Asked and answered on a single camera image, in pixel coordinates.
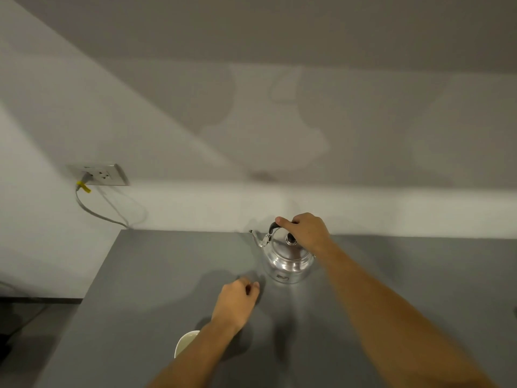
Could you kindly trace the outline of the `silver metal kettle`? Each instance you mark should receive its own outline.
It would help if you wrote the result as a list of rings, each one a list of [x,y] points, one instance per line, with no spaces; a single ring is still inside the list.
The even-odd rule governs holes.
[[[315,255],[302,247],[288,230],[274,222],[262,238],[255,230],[249,233],[262,250],[265,271],[275,281],[291,285],[311,273]]]

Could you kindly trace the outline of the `person's right hand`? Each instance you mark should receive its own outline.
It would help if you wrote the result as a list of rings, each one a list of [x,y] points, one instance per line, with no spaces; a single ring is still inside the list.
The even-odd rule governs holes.
[[[339,254],[339,247],[332,240],[324,221],[311,213],[296,215],[297,233],[294,238],[318,258],[328,258]]]

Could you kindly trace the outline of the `person's right forearm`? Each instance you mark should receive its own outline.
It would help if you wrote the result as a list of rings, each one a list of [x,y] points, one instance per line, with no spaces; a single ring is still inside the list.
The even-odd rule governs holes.
[[[333,241],[314,254],[366,355],[392,388],[497,388],[452,339]]]

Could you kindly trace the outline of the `person's left hand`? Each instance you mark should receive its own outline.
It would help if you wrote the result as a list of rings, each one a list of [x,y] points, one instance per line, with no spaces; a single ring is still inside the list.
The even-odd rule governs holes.
[[[255,306],[246,300],[247,277],[240,277],[225,284],[216,300],[211,322],[235,336],[248,322]]]

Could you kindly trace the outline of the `silver wall power socket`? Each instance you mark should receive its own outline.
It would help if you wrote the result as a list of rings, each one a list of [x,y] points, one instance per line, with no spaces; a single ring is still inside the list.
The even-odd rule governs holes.
[[[73,163],[67,165],[74,176],[91,175],[88,183],[95,186],[129,186],[130,182],[122,168],[116,163]]]

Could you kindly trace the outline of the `person's left forearm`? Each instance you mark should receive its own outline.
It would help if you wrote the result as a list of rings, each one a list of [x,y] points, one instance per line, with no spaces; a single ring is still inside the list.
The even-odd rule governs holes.
[[[147,388],[206,388],[239,330],[227,321],[211,321]]]

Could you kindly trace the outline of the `white cup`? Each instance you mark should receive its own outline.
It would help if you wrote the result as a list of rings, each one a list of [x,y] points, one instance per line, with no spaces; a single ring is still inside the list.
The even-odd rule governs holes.
[[[174,358],[176,359],[178,355],[184,351],[184,349],[191,344],[191,342],[197,337],[200,330],[190,331],[185,333],[177,342],[176,348],[174,351]]]

